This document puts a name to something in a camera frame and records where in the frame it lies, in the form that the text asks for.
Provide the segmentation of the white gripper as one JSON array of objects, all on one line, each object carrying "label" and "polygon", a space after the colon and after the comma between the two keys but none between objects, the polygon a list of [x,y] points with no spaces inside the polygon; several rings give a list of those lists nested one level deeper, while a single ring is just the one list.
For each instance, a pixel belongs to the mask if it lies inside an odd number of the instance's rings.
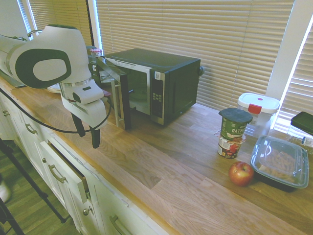
[{"label": "white gripper", "polygon": [[82,121],[90,126],[92,147],[97,149],[101,139],[99,129],[107,124],[107,121],[101,124],[107,115],[104,102],[99,99],[92,103],[81,105],[78,102],[69,102],[64,97],[61,97],[61,99],[64,107],[72,113],[72,119],[80,137],[86,135]]}]

